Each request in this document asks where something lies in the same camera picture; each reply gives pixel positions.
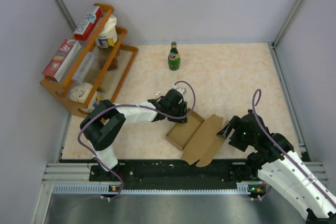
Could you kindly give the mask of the brown cardboard box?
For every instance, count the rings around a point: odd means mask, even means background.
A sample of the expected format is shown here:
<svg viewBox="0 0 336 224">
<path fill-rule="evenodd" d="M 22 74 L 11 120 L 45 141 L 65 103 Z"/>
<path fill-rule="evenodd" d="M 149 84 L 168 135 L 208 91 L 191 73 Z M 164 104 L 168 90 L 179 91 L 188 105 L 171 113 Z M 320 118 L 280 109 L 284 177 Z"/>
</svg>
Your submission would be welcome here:
<svg viewBox="0 0 336 224">
<path fill-rule="evenodd" d="M 226 125 L 223 117 L 216 114 L 204 119 L 193 111 L 186 123 L 176 123 L 165 139 L 182 151 L 181 160 L 196 167 L 208 166 L 226 141 L 217 135 Z"/>
</svg>

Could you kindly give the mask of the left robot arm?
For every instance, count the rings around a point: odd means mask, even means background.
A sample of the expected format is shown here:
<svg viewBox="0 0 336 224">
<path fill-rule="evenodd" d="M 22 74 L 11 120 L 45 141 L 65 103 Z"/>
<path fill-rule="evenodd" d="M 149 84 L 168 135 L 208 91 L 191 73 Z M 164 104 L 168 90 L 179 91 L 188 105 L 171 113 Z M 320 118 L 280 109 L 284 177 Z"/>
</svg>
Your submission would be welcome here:
<svg viewBox="0 0 336 224">
<path fill-rule="evenodd" d="M 91 143 L 95 156 L 102 162 L 102 176 L 107 180 L 114 180 L 119 174 L 118 160 L 112 143 L 123 126 L 165 119 L 171 122 L 186 123 L 185 94 L 185 88 L 172 88 L 165 96 L 130 106 L 102 100 L 80 124 L 80 129 Z"/>
</svg>

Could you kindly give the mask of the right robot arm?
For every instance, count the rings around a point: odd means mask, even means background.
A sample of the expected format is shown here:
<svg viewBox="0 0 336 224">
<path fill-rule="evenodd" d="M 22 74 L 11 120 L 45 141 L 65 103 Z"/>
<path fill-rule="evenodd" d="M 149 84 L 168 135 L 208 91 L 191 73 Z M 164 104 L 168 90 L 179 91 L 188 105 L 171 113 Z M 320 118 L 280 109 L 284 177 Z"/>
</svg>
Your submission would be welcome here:
<svg viewBox="0 0 336 224">
<path fill-rule="evenodd" d="M 301 160 L 291 143 L 280 133 L 270 133 L 263 119 L 252 110 L 232 119 L 217 133 L 229 145 L 245 151 L 245 174 L 260 179 L 289 202 L 306 223 L 335 223 L 335 195 Z"/>
</svg>

